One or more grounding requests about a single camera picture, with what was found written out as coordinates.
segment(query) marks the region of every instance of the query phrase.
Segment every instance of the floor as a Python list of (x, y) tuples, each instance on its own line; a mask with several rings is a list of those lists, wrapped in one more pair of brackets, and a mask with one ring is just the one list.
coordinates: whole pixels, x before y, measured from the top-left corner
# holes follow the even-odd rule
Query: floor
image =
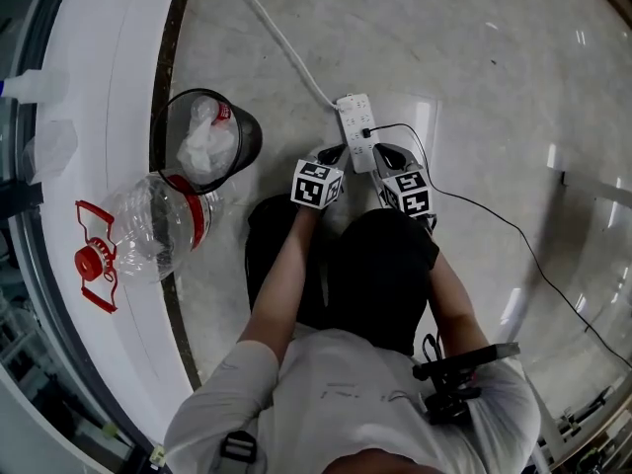
[[(632, 216), (619, 207), (610, 222), (612, 202), (560, 187), (560, 170), (632, 186), (632, 37), (604, 0), (261, 2), (332, 99), (367, 93), (378, 124), (414, 123), (416, 104), (431, 101), (435, 183), (519, 224), (550, 278), (630, 355)], [(265, 139), (255, 164), (222, 187), (222, 219), (177, 275), (204, 381), (249, 315), (249, 212), (288, 191), (296, 159), (341, 136), (244, 0), (189, 0), (172, 93), (193, 87), (250, 112)], [(554, 416), (623, 374), (543, 284), (515, 230), (457, 199), (435, 195), (434, 207), (438, 244), (485, 333), (520, 342)], [(347, 199), (327, 222), (342, 230), (361, 209)], [(434, 330), (425, 315), (418, 333)]]

